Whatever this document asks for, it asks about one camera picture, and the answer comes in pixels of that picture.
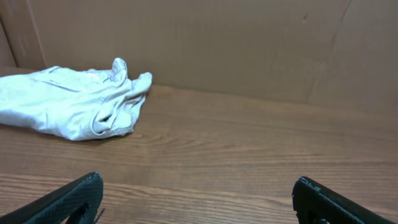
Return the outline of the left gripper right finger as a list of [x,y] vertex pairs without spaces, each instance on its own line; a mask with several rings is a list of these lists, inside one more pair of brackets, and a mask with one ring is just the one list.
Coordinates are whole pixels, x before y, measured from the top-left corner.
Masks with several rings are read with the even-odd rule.
[[296,181],[292,203],[300,224],[394,224],[306,176]]

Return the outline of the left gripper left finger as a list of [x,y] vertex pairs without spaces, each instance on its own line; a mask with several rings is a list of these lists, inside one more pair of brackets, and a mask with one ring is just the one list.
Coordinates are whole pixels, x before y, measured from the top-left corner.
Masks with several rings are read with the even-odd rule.
[[104,210],[98,210],[104,185],[99,173],[79,179],[1,217],[10,224],[96,224]]

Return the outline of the beige khaki shorts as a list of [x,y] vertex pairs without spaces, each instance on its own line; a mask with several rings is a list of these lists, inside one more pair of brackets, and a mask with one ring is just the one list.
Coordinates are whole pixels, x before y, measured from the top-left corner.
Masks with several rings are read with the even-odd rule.
[[31,128],[71,141],[132,133],[152,74],[128,77],[125,61],[109,70],[54,66],[1,78],[1,123]]

